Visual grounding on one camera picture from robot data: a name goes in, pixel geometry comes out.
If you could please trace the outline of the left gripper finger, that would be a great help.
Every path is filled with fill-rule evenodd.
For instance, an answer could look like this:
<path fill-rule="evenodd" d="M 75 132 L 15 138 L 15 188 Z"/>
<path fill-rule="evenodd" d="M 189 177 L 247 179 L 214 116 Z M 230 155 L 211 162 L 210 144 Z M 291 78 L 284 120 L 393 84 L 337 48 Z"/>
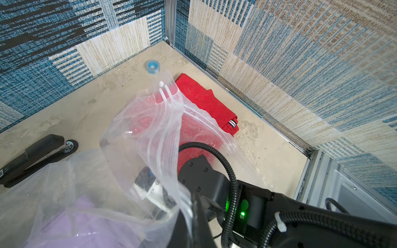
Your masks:
<path fill-rule="evenodd" d="M 186 223 L 180 211 L 168 248 L 216 248 L 198 193 L 192 195 L 193 217 Z"/>

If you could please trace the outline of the clear plastic vacuum bag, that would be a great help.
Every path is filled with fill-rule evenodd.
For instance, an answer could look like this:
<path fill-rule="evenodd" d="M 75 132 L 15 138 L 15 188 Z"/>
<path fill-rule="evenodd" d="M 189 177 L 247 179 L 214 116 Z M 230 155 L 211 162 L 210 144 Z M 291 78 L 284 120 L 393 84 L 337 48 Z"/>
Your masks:
<path fill-rule="evenodd" d="M 166 73 L 168 72 L 160 73 L 153 84 Z M 153 84 L 135 97 L 150 94 Z M 180 211 L 188 223 L 193 217 L 191 194 L 178 181 L 178 174 L 158 174 L 142 161 L 135 150 L 129 151 L 131 145 L 123 135 L 127 127 L 123 114 L 129 102 L 101 136 L 99 150 L 76 153 L 66 161 L 51 163 L 1 196 L 1 247 L 25 248 L 38 203 L 43 196 L 72 199 L 87 194 L 96 198 L 127 199 L 136 208 L 131 215 L 132 222 L 145 234 L 145 239 L 139 246 L 144 248 L 167 246 Z M 236 177 L 263 186 L 255 167 L 237 142 L 236 145 L 236 149 L 226 157 Z M 175 202 L 169 213 L 155 210 L 154 204 L 138 196 L 133 185 L 145 166 L 151 169 Z"/>

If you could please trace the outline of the lilac garment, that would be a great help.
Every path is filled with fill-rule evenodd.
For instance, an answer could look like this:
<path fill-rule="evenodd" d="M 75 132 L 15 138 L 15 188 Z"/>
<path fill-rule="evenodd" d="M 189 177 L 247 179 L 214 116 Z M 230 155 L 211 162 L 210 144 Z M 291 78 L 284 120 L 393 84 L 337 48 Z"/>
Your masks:
<path fill-rule="evenodd" d="M 125 198 L 41 197 L 26 248 L 137 248 L 145 234 Z"/>

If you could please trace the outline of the red trousers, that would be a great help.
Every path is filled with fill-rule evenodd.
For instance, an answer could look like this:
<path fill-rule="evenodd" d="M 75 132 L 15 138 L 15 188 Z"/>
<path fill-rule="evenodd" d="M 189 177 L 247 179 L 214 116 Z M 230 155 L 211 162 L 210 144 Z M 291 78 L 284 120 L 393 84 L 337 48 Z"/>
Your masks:
<path fill-rule="evenodd" d="M 123 131 L 129 151 L 136 151 L 142 161 L 156 173 L 178 174 L 189 159 L 205 155 L 199 148 L 179 153 L 181 144 L 201 142 L 229 157 L 237 145 L 233 136 L 239 130 L 237 115 L 185 73 L 177 80 L 163 74 L 152 92 L 135 97 L 123 114 L 127 127 Z"/>

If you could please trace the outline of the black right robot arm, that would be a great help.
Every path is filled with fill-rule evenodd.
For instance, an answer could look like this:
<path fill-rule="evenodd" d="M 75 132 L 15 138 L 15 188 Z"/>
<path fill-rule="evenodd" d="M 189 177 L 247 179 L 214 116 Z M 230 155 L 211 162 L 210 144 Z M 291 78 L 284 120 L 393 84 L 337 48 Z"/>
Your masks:
<path fill-rule="evenodd" d="M 351 215 L 332 198 L 325 208 L 313 207 L 240 181 L 227 159 L 215 148 L 187 142 L 179 151 L 202 149 L 225 168 L 212 168 L 205 156 L 188 160 L 178 180 L 192 194 L 193 234 L 178 219 L 169 242 L 171 248 L 213 248 L 209 222 L 221 226 L 221 245 L 229 248 L 394 248 L 397 227 Z"/>

